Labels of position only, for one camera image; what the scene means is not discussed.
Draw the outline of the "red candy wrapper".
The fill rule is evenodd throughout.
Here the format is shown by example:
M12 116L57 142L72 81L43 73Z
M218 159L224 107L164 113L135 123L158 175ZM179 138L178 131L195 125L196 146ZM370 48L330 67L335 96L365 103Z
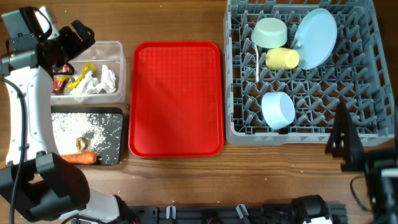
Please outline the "red candy wrapper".
M61 75L54 75L53 77L53 88L52 94L62 93L66 84L68 83L70 77L68 73L71 71L71 68L68 65L64 65L61 69Z

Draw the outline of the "yellow silver foil wrapper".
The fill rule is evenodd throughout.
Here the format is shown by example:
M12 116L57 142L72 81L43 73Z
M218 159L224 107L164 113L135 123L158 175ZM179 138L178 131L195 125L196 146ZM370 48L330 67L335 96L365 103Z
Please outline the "yellow silver foil wrapper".
M71 82L71 84L69 84L67 86L67 89L69 89L69 90L75 89L77 87L77 85L82 81L82 79L85 78L85 75L88 72L94 72L94 70L95 70L95 66L93 64L86 62L81 75L74 82Z

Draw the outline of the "white tissue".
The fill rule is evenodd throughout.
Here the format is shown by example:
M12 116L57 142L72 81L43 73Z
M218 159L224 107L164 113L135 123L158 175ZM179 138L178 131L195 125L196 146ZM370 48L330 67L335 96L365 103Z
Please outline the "white tissue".
M99 78L93 76L94 72L88 72L77 87L70 90L70 95L96 95L101 92L114 93L116 91L116 74L107 65L101 66Z

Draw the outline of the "light blue rice bowl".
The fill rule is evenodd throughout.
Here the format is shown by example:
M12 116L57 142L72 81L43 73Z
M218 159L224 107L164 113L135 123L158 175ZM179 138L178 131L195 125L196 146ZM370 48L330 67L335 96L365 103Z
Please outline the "light blue rice bowl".
M295 118L293 101L285 92L265 93L261 101L261 111L265 122L272 129L284 128Z

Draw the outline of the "brown food scrap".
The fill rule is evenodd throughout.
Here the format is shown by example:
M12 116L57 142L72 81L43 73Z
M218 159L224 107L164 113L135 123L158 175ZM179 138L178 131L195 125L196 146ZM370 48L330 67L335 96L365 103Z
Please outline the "brown food scrap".
M89 146L89 142L86 138L79 137L76 139L76 148L77 148L78 152L83 152L83 151L87 150L88 146Z

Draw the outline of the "orange carrot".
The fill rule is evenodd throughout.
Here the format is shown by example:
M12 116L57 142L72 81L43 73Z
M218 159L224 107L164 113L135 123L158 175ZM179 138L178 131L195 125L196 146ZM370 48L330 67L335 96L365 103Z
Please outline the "orange carrot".
M62 159L71 164L93 165L97 161L97 155L94 152L82 152L79 154L62 155Z

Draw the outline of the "yellow plastic cup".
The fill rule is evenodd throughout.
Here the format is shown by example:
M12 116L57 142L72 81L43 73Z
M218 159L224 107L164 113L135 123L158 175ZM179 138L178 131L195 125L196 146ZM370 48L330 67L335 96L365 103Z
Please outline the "yellow plastic cup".
M299 61L299 53L293 49L279 47L270 49L266 53L266 65L271 70L293 69Z

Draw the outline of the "large light blue plate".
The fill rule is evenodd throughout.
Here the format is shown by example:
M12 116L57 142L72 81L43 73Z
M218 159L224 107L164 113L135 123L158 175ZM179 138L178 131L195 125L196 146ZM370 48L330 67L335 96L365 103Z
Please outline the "large light blue plate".
M313 69L328 59L336 44L335 18L326 9L314 9L300 23L294 37L294 46L300 56L298 66Z

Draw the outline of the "white plastic spoon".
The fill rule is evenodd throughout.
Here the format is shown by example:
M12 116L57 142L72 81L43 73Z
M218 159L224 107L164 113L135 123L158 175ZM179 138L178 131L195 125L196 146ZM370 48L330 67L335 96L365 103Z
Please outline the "white plastic spoon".
M256 54L256 83L259 82L259 51L258 46L254 44L254 50Z

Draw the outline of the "light green bowl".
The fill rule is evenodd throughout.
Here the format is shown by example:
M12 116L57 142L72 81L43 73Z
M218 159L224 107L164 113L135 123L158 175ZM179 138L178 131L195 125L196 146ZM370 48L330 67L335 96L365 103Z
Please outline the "light green bowl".
M251 40L257 46L266 49L281 47L287 42L287 26L280 19L261 19L254 26Z

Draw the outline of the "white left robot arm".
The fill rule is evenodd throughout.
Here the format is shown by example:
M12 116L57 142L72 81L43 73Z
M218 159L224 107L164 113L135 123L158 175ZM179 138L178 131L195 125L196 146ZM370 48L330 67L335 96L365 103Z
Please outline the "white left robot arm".
M29 222L125 222L129 209L123 201L91 190L83 172L58 155L53 136L53 73L94 44L93 31L74 21L53 37L34 16L4 18L4 23L14 49L1 57L1 80L11 106L11 146L1 170L1 195L10 213Z

